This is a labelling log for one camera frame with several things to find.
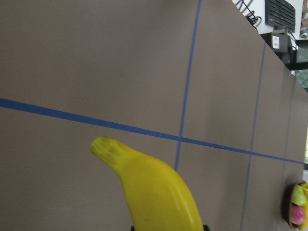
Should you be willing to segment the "red apple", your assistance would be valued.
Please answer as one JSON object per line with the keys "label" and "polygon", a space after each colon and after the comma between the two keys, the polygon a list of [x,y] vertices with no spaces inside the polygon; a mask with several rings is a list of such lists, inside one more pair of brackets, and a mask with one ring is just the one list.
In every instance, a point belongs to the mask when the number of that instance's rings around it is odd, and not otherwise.
{"label": "red apple", "polygon": [[304,224],[306,217],[303,207],[292,204],[289,221],[295,225]]}

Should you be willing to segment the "yellow banana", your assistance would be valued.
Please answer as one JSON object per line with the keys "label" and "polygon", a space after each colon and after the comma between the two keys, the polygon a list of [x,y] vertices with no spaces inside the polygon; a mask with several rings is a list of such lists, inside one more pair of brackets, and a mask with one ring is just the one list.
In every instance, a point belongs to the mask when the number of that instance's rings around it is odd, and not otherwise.
{"label": "yellow banana", "polygon": [[204,229],[189,188],[168,164],[109,137],[96,138],[90,150],[119,176],[134,230]]}

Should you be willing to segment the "green pear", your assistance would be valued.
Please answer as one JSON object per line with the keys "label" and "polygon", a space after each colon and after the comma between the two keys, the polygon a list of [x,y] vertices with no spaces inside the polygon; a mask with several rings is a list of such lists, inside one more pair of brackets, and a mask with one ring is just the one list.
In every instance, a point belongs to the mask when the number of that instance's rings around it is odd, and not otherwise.
{"label": "green pear", "polygon": [[306,204],[307,199],[300,185],[295,185],[291,196],[291,202],[298,206],[304,206]]}

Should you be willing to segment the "black keyboard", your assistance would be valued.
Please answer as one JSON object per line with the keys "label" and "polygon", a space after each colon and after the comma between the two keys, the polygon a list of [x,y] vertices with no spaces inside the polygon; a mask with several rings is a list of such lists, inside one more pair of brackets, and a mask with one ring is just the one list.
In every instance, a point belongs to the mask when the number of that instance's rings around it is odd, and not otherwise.
{"label": "black keyboard", "polygon": [[265,0],[265,24],[273,27],[285,26],[295,32],[296,10],[286,0]]}

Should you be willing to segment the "woven wicker fruit basket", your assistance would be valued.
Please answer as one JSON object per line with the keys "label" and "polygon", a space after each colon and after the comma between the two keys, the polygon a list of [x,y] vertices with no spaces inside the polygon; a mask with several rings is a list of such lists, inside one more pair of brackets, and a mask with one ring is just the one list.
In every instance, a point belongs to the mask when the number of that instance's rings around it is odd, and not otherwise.
{"label": "woven wicker fruit basket", "polygon": [[302,206],[305,212],[305,217],[306,217],[304,224],[295,225],[289,221],[291,205],[293,204],[291,202],[291,196],[292,196],[292,192],[293,192],[295,185],[300,185],[303,188],[306,199],[308,199],[308,184],[305,181],[302,180],[302,181],[298,181],[298,182],[288,185],[285,188],[283,197],[282,197],[281,215],[282,215],[282,218],[286,221],[286,223],[289,225],[289,227],[292,230],[303,231],[305,228],[308,227],[308,202],[306,202],[306,204]]}

